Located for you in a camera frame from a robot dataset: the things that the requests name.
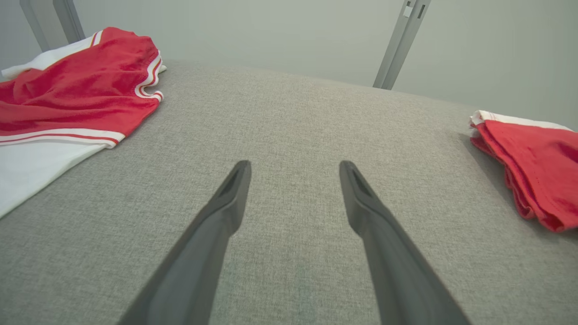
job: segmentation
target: gray fabric surface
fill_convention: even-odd
[[[338,164],[354,161],[473,324],[575,324],[578,233],[517,216],[474,108],[167,62],[165,101],[115,149],[0,220],[1,324],[114,324],[241,159],[253,179],[212,324],[378,324]]]

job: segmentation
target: white trim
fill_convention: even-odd
[[[161,52],[158,52],[158,55],[154,60],[149,64],[147,67],[147,78],[136,85],[135,87],[135,94],[141,98],[156,98],[159,102],[163,99],[163,94],[160,91],[155,91],[152,94],[149,94],[145,91],[146,87],[156,86],[158,84],[158,73],[162,69],[162,58]]]
[[[114,148],[116,146],[116,142],[107,139],[87,139],[87,138],[77,138],[75,136],[66,136],[66,135],[41,135],[35,136],[34,138],[22,139],[22,140],[14,140],[10,142],[0,143],[0,146],[4,145],[17,145],[19,143],[27,143],[33,141],[41,141],[41,140],[57,140],[57,141],[70,141],[70,142],[77,142],[77,143],[86,143],[91,145],[106,145],[108,149]]]
[[[491,113],[491,112],[487,112],[485,110],[477,110],[474,112],[473,116],[470,117],[470,123],[474,124],[474,125],[484,123],[485,121],[498,121],[498,122],[509,123],[509,124],[519,124],[519,125],[528,125],[528,126],[534,126],[534,127],[554,128],[554,129],[559,129],[559,130],[572,131],[571,129],[569,129],[563,125],[552,123],[552,122],[522,119],[520,117],[513,117],[513,116]]]
[[[108,138],[108,139],[88,139],[78,138],[78,136],[90,136],[94,138]],[[51,130],[28,132],[15,135],[0,136],[0,146],[13,145],[16,143],[32,142],[38,140],[66,140],[83,143],[103,143],[107,147],[112,148],[117,142],[125,138],[125,135],[115,131],[92,130],[88,128],[56,128]]]

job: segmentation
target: white wall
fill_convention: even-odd
[[[578,1],[432,0],[393,90],[578,131]]]
[[[18,0],[0,3],[0,69],[23,64],[42,51]]]
[[[163,58],[371,86],[402,0],[75,0],[86,35],[148,35]]]

